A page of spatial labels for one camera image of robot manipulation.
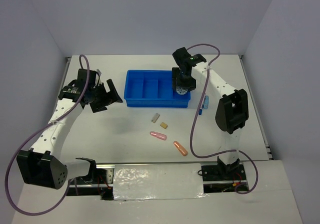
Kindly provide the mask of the blue jar patterned lid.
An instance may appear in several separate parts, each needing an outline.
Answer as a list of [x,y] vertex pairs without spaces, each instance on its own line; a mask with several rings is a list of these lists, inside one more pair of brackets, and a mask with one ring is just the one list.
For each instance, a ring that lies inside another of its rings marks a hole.
[[188,89],[183,87],[176,87],[175,90],[179,95],[185,95],[188,93]]

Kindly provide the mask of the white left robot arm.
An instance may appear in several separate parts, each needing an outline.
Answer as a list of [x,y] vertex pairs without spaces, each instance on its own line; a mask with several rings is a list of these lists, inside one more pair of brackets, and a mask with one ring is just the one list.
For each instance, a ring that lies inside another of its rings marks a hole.
[[75,120],[89,105],[93,113],[121,103],[112,79],[102,83],[97,71],[79,69],[77,78],[64,86],[58,96],[49,127],[42,131],[28,151],[21,150],[17,163],[26,184],[60,189],[65,182],[81,178],[93,183],[98,177],[96,161],[77,157],[74,161],[60,161],[61,150]]

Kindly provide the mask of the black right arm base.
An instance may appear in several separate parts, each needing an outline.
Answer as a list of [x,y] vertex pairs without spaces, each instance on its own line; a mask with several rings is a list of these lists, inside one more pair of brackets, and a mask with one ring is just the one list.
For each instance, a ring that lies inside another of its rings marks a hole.
[[202,165],[200,170],[197,173],[202,177],[203,181],[231,181],[235,182],[243,182],[246,178],[246,173],[244,166],[240,164],[235,170],[231,172],[223,172],[219,165]]

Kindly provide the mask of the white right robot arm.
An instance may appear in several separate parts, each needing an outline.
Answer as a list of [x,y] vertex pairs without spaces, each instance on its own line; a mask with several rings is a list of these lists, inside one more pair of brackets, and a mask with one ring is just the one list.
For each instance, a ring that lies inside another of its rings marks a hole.
[[239,170],[239,144],[241,130],[249,118],[248,94],[236,89],[211,69],[212,62],[201,55],[191,55],[185,47],[174,51],[177,64],[172,69],[172,88],[180,95],[195,90],[197,83],[204,85],[198,104],[201,108],[206,92],[217,97],[215,122],[224,135],[224,143],[214,154],[217,157],[217,173],[229,179]]

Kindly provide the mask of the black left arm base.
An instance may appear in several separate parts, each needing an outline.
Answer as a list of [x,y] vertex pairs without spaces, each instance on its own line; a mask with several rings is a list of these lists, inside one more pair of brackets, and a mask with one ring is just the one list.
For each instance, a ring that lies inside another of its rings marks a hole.
[[113,168],[98,168],[89,182],[101,200],[113,200]]

